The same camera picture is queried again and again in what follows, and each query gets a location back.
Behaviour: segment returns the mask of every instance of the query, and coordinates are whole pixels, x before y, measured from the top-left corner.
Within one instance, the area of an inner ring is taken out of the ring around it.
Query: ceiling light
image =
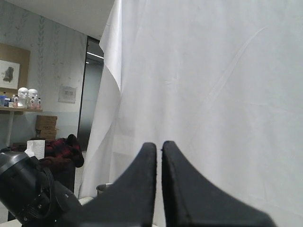
[[[104,59],[104,57],[101,57],[101,56],[96,55],[96,54],[94,54],[94,53],[90,53],[90,52],[87,52],[87,53],[90,54],[90,55],[93,55],[93,56],[95,56],[95,57],[97,57],[97,58],[102,58],[102,59]]]

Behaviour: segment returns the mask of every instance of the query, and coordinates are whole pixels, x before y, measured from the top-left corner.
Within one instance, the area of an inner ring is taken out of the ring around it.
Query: picture frame
[[[20,64],[0,59],[0,88],[18,89]]]

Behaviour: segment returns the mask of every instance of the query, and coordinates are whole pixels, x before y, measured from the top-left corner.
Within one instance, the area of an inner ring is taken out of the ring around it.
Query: white placard
[[[0,87],[18,89],[20,64],[0,60]]]
[[[62,103],[76,103],[77,89],[74,87],[60,86],[59,88],[59,102]]]

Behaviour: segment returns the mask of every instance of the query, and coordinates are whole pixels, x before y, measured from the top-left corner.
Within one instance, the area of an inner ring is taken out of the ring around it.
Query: white curtain
[[[218,187],[303,226],[302,43],[302,0],[116,0],[80,196],[174,140]]]

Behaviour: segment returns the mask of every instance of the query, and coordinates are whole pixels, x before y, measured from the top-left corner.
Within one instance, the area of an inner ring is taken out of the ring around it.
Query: white mannequin head
[[[34,97],[35,99],[38,99],[38,91],[36,89],[29,89],[28,90],[28,97],[31,99]]]
[[[26,87],[19,88],[18,96],[20,99],[27,99],[28,98],[28,89]]]

